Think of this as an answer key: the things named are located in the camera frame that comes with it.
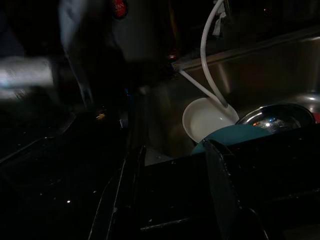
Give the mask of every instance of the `white bowl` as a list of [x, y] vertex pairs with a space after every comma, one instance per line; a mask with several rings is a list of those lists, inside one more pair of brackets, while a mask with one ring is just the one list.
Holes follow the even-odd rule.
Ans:
[[184, 110], [182, 124], [188, 136], [199, 143], [209, 134], [234, 125], [239, 116], [232, 106], [223, 107], [211, 98], [200, 98], [191, 102]]

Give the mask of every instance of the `stainless steel sink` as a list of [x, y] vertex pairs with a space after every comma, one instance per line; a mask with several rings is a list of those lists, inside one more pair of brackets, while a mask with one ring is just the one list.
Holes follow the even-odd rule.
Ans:
[[[208, 56], [209, 69], [240, 117], [276, 102], [297, 103], [320, 113], [320, 37], [315, 36], [293, 34]], [[199, 59], [183, 67], [210, 89]], [[182, 115], [186, 106], [200, 97], [205, 96], [179, 74], [151, 89], [147, 120], [154, 148], [174, 158], [190, 154], [194, 143], [184, 131]]]

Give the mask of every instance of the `sink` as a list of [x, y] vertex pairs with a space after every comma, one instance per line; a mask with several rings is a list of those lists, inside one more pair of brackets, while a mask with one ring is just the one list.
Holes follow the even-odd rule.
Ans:
[[[255, 46], [207, 57], [221, 93], [241, 118], [254, 109], [278, 102], [300, 104], [320, 113], [320, 37], [303, 32]], [[178, 62], [199, 83], [210, 89], [200, 59]], [[206, 97], [176, 74], [150, 89], [147, 95], [148, 141], [164, 155], [179, 158], [195, 143], [185, 133], [182, 115], [192, 101]]]

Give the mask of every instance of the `sink basin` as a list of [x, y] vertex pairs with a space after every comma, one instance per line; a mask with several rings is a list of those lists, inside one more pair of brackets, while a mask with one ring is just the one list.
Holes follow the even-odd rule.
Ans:
[[[240, 118], [279, 102], [320, 113], [320, 37], [311, 36], [296, 33], [207, 57], [213, 79]], [[184, 69], [210, 89], [200, 59], [184, 64]], [[184, 131], [182, 116], [188, 104], [202, 97], [179, 74], [152, 88], [147, 96], [149, 143], [170, 157], [189, 155], [195, 143]]]

